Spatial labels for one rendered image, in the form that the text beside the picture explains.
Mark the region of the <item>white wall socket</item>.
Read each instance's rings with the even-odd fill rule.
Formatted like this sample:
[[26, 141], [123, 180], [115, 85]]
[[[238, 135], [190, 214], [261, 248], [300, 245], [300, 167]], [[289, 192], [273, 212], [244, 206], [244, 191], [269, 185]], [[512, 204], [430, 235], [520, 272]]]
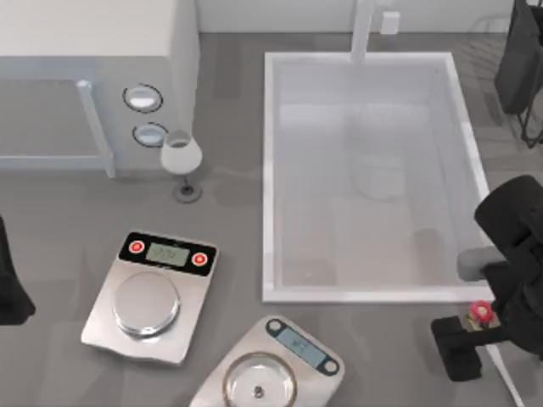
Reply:
[[385, 11], [382, 14], [379, 33], [384, 36], [392, 36], [400, 31], [400, 12]]

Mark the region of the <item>pale microwave oven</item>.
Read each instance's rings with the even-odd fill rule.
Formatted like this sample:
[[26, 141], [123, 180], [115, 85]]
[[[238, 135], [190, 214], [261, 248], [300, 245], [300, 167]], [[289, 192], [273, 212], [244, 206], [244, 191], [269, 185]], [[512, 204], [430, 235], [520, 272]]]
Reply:
[[[90, 81], [116, 176], [162, 168], [135, 126], [192, 132], [199, 61], [194, 0], [0, 0], [0, 80]], [[141, 83], [164, 99], [153, 113], [123, 102]]]

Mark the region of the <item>tall white tap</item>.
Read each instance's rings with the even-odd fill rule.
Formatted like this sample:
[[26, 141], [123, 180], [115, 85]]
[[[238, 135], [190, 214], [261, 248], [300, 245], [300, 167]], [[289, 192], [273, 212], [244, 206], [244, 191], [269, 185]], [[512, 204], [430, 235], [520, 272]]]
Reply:
[[372, 17], [376, 6], [383, 12], [397, 11], [399, 0], [355, 0], [354, 26], [351, 37], [350, 59], [354, 64], [362, 64], [367, 53], [367, 43], [372, 27]]

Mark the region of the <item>silver scale with red buttons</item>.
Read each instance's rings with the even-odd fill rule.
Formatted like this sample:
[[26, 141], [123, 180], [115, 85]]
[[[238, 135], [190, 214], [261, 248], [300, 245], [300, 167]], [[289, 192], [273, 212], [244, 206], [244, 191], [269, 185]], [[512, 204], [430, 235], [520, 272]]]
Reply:
[[180, 365], [219, 254], [212, 243], [130, 231], [90, 309], [81, 342], [135, 360]]

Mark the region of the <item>silver scale with blue display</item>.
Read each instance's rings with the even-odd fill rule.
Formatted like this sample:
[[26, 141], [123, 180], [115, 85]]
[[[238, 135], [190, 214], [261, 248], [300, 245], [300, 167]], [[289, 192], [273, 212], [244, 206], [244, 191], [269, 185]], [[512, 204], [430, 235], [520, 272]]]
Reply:
[[281, 315], [261, 318], [225, 354], [188, 407], [327, 407], [341, 357]]

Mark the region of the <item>pale microwave door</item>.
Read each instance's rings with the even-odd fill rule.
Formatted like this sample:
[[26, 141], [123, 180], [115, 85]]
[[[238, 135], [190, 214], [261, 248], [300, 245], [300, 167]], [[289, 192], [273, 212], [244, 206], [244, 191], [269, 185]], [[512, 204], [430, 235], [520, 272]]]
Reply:
[[0, 170], [103, 170], [71, 80], [0, 80]]

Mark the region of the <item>clear wine glass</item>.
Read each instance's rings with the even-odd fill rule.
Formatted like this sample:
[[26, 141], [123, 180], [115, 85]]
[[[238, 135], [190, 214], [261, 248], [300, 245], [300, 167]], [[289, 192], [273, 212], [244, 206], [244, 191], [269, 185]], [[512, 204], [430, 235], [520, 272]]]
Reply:
[[176, 176], [179, 184], [173, 191], [177, 202], [191, 204], [202, 195], [198, 183], [192, 183], [189, 176], [200, 167], [203, 151], [195, 138], [184, 130], [169, 132], [160, 152], [160, 162], [167, 172]]

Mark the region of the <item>large round microwave knob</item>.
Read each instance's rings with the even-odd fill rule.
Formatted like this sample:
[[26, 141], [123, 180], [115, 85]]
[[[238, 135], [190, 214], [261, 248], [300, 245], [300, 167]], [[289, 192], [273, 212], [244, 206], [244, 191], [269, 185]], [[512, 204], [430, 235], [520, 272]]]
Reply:
[[157, 111], [164, 102], [158, 89], [143, 83], [125, 88], [122, 92], [122, 99], [129, 109], [141, 114]]

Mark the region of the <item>white sink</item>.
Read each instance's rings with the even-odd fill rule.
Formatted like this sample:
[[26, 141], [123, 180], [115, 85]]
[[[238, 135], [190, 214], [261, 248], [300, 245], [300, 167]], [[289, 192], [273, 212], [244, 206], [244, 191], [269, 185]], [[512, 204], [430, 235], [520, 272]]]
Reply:
[[264, 89], [265, 302], [492, 299], [458, 264], [489, 187], [450, 53], [269, 52]]

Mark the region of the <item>black chair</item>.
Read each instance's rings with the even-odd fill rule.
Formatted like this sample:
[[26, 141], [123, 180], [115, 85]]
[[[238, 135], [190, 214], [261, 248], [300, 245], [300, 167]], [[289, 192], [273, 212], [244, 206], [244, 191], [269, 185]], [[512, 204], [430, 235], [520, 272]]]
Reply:
[[543, 90], [543, 0], [513, 0], [504, 52], [494, 85], [504, 114], [515, 116], [520, 138], [530, 149], [543, 144], [528, 134], [534, 101]]

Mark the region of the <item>small red and yellow object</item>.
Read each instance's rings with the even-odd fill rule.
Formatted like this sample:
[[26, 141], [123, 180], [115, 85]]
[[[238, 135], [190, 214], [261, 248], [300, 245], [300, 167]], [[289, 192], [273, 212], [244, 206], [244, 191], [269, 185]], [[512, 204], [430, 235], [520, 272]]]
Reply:
[[475, 301], [468, 306], [466, 318], [475, 331], [486, 330], [493, 324], [495, 313], [490, 303]]

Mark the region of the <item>small round microwave knob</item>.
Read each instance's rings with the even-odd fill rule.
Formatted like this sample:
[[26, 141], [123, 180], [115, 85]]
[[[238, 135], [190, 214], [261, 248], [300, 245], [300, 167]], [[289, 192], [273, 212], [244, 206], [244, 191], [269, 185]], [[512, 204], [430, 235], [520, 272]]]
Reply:
[[154, 122], [137, 125], [132, 129], [134, 141], [145, 148], [161, 148], [168, 134], [165, 127]]

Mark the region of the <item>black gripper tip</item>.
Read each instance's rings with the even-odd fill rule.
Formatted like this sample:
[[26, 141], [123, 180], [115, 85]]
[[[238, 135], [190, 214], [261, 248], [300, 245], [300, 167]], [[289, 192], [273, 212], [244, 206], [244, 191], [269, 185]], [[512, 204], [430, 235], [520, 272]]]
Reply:
[[0, 326], [21, 326], [36, 313], [36, 306], [14, 268], [8, 234], [0, 215]]

